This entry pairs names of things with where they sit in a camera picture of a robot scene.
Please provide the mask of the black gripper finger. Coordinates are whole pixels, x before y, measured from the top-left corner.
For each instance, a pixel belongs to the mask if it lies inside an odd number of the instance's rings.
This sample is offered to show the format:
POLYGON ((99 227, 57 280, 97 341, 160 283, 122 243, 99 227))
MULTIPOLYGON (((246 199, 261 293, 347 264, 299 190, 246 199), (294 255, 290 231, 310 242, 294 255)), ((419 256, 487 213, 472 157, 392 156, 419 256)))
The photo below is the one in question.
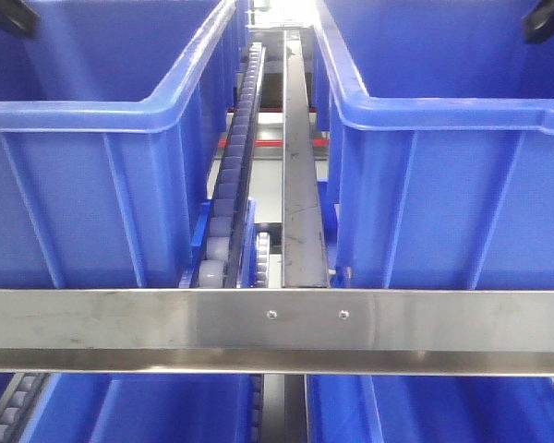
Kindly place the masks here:
POLYGON ((39 16, 24 1, 0 0, 0 29, 17 37, 35 35, 39 16))
POLYGON ((539 1, 523 18, 524 41, 546 42, 554 36, 554 0, 539 1))

